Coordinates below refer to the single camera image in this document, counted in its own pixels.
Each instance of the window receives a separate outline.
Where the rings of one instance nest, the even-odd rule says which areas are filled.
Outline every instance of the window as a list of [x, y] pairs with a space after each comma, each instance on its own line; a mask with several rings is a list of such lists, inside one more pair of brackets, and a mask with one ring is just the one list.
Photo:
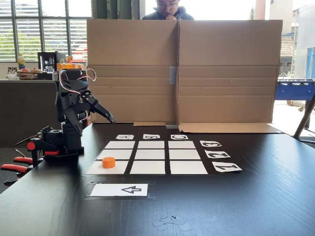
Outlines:
[[86, 62], [91, 17], [91, 0], [0, 0], [0, 62], [55, 51]]

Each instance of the orange cylinder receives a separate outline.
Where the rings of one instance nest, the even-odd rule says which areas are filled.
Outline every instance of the orange cylinder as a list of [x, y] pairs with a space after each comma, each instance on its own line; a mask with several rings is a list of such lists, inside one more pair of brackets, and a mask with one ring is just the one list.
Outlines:
[[114, 157], [105, 157], [102, 160], [103, 168], [112, 169], [115, 167], [115, 158]]

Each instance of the bottle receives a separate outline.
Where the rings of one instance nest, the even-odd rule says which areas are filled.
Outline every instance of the bottle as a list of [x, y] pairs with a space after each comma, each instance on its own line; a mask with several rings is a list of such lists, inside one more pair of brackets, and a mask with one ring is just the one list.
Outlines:
[[19, 53], [19, 57], [18, 57], [18, 65], [19, 65], [19, 70], [22, 70], [25, 68], [25, 59], [23, 57], [22, 53]]

